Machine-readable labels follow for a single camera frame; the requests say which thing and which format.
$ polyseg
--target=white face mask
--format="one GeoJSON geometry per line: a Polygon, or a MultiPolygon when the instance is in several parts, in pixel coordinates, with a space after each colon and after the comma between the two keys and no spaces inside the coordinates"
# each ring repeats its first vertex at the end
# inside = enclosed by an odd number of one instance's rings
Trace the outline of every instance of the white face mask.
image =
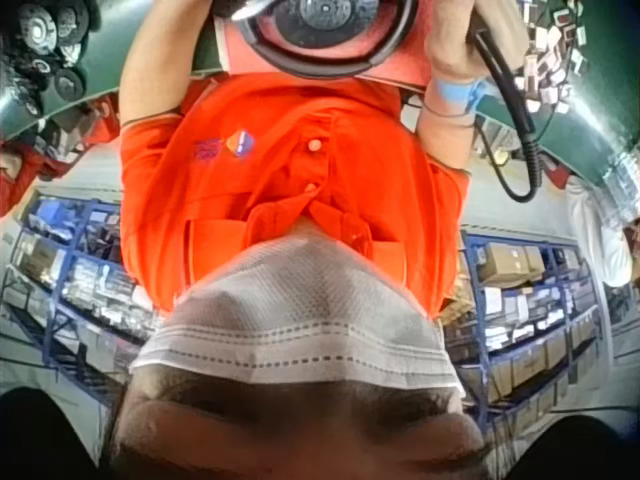
{"type": "Polygon", "coordinates": [[[412,295],[309,232],[256,245],[194,285],[131,368],[153,364],[253,384],[352,380],[464,395],[441,328],[412,295]]]}

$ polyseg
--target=floor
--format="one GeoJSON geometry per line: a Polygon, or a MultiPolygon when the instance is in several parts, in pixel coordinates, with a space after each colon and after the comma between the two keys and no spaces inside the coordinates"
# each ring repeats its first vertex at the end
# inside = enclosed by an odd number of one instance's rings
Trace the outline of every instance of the floor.
{"type": "MultiPolygon", "coordinates": [[[[415,121],[414,117],[412,112],[404,114],[409,128],[415,121]]],[[[546,178],[534,202],[518,205],[507,199],[486,161],[475,159],[470,166],[470,173],[471,188],[461,220],[464,227],[480,226],[503,232],[528,232],[572,239],[562,192],[551,186],[546,178]]],[[[120,174],[118,146],[113,144],[91,151],[65,178],[36,187],[54,195],[119,201],[122,198],[120,174]]],[[[526,172],[521,163],[511,162],[505,174],[514,189],[526,189],[526,172]]],[[[5,222],[2,228],[8,231],[12,227],[5,222]]],[[[5,249],[0,256],[0,269],[7,258],[5,249]]],[[[579,387],[571,387],[565,400],[566,408],[619,405],[637,400],[637,392],[640,391],[640,369],[637,368],[640,366],[640,352],[625,355],[640,348],[640,328],[633,332],[633,335],[625,334],[615,339],[616,355],[623,356],[619,357],[611,372],[596,376],[594,370],[593,379],[579,387]]],[[[19,328],[6,318],[0,320],[0,333],[19,340],[25,338],[19,328]]],[[[40,364],[40,354],[36,350],[12,340],[0,338],[0,356],[40,364]]],[[[104,408],[53,371],[0,362],[0,393],[19,385],[43,388],[50,392],[71,419],[87,449],[94,458],[97,457],[107,414],[104,408]]],[[[635,417],[626,412],[606,411],[597,414],[621,431],[635,425],[635,417]]]]}

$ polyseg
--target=blue wristband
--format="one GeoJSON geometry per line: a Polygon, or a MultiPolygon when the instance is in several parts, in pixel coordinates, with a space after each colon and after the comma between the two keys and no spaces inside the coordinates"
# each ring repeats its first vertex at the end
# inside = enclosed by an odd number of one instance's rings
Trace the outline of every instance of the blue wristband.
{"type": "Polygon", "coordinates": [[[445,82],[435,79],[438,95],[449,103],[463,103],[467,105],[467,113],[475,112],[482,97],[487,92],[484,80],[476,80],[473,83],[460,85],[459,83],[445,82]]]}

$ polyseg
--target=logo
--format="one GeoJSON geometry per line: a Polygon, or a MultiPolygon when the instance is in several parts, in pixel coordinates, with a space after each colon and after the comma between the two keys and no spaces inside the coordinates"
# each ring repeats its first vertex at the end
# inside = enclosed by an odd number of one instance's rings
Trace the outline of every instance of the logo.
{"type": "Polygon", "coordinates": [[[220,150],[222,148],[222,140],[219,138],[212,138],[210,140],[200,140],[196,142],[196,160],[208,162],[218,158],[220,150]]]}
{"type": "Polygon", "coordinates": [[[236,157],[244,157],[253,149],[253,137],[246,130],[239,130],[227,140],[226,146],[236,157]]]}

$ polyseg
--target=embroidered logo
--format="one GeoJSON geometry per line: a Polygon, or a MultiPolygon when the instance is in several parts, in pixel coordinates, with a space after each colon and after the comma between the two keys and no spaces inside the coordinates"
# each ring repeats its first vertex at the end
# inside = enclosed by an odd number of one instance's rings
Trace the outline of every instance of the embroidered logo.
{"type": "Polygon", "coordinates": [[[208,162],[218,158],[222,149],[222,140],[212,138],[209,140],[200,140],[196,142],[196,160],[208,162]]]}

